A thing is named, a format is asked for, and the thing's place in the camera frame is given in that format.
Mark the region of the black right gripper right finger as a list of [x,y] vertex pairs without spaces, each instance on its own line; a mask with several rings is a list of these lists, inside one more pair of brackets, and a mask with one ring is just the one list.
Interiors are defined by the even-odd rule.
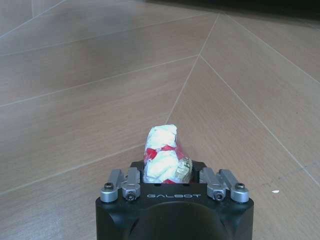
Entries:
[[227,197],[227,191],[229,191],[229,198],[236,203],[249,201],[249,190],[228,169],[214,172],[204,162],[192,161],[191,179],[192,183],[205,184],[207,196],[214,201],[223,201]]

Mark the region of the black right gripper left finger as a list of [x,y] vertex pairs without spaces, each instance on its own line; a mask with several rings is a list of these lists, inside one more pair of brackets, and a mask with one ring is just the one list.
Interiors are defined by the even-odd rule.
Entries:
[[143,161],[134,161],[126,172],[113,169],[107,182],[100,189],[99,200],[102,203],[143,203],[145,201],[143,184]]

